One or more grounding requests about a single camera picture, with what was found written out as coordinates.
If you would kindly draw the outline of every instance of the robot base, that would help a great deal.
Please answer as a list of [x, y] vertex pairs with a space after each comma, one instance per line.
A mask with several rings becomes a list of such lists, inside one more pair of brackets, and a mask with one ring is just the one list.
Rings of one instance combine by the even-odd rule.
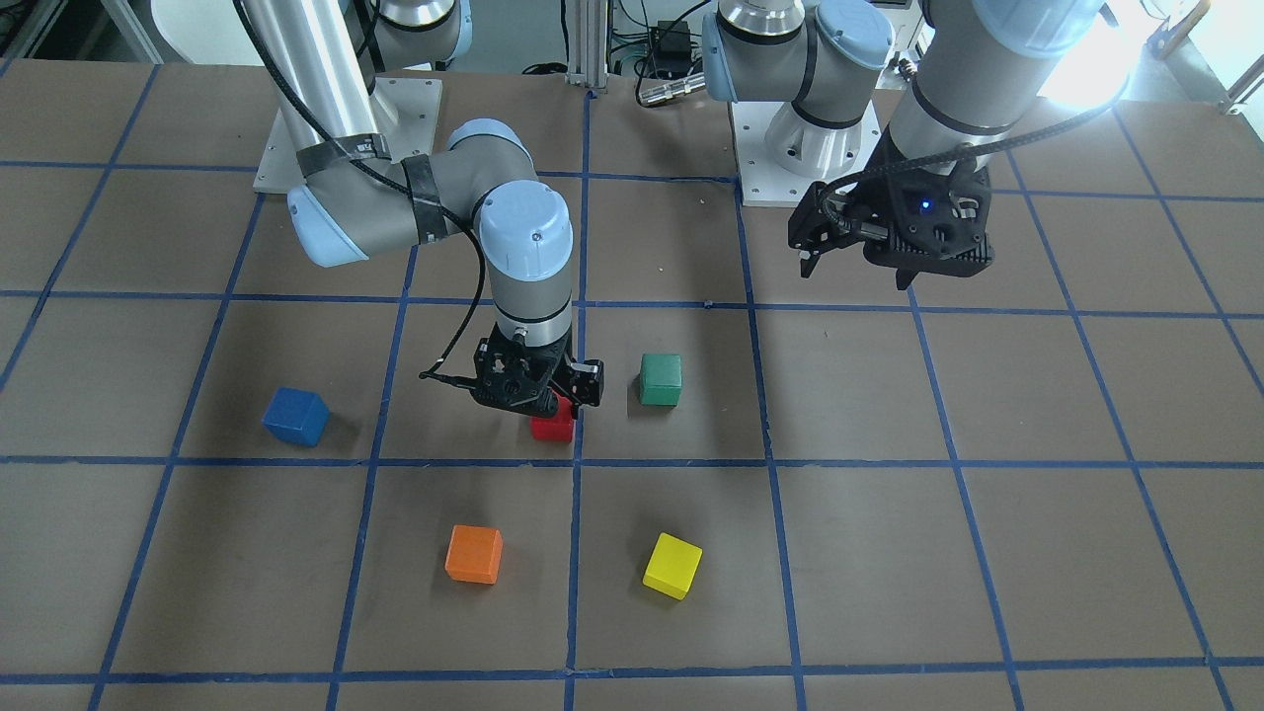
[[[378, 101], [380, 92], [383, 101]], [[435, 130], [439, 128], [439, 101], [444, 82], [425, 77], [378, 77], [374, 96], [369, 97], [373, 115], [391, 149], [391, 161], [398, 163], [411, 156], [431, 153]], [[259, 158], [259, 172], [254, 176], [255, 192], [284, 195], [289, 189], [303, 185], [303, 173], [295, 158], [295, 144], [286, 129], [286, 121], [277, 111], [272, 121], [268, 144]]]
[[[737, 167], [742, 176], [742, 204], [755, 207], [794, 207], [808, 194], [808, 186], [814, 180], [782, 168], [770, 153], [765, 134], [772, 118], [781, 109], [779, 101], [739, 101], [731, 104], [733, 116], [733, 144], [737, 152]], [[873, 148], [877, 147], [881, 130], [877, 113], [870, 104], [861, 119], [861, 144], [833, 180], [844, 173], [860, 170], [868, 163]]]

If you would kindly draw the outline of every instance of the tiled surface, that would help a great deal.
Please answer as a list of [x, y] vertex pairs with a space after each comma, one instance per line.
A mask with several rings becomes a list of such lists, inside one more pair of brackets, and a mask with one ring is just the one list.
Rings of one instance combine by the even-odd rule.
[[[800, 280], [703, 95], [437, 78], [440, 140], [507, 120], [570, 206], [608, 385], [574, 445], [416, 377], [464, 239], [306, 262], [244, 170], [262, 71], [0, 76], [0, 707], [1264, 702], [1264, 156], [1236, 119], [1126, 104], [999, 157], [996, 264], [910, 297], [860, 249]], [[645, 352], [684, 357], [680, 406], [637, 404]], [[330, 405], [317, 448], [259, 426], [282, 385]], [[497, 586], [442, 573], [455, 522], [504, 531]], [[683, 602], [638, 579], [664, 530], [704, 550]]]
[[1023, 698], [1031, 711], [1220, 711], [1225, 707], [1206, 669], [1024, 672], [1019, 679]]

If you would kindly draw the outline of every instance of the orange cube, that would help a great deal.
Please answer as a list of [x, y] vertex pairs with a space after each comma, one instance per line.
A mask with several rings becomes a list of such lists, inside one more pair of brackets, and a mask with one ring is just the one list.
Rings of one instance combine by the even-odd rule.
[[453, 526], [444, 569], [454, 581], [493, 584], [501, 572], [502, 548], [504, 541], [497, 529]]

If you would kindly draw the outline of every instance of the yellow cube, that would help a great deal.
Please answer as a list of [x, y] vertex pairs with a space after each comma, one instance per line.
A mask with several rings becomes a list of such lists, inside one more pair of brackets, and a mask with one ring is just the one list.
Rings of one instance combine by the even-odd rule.
[[694, 573], [702, 559], [702, 548], [672, 535], [659, 534], [659, 543], [653, 545], [641, 582], [664, 595], [684, 600], [689, 586], [694, 584]]

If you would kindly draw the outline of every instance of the green cube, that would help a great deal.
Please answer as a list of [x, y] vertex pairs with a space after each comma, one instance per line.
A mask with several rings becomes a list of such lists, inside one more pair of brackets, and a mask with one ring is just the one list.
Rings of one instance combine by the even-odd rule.
[[646, 353], [641, 356], [641, 405], [675, 407], [680, 402], [680, 356]]

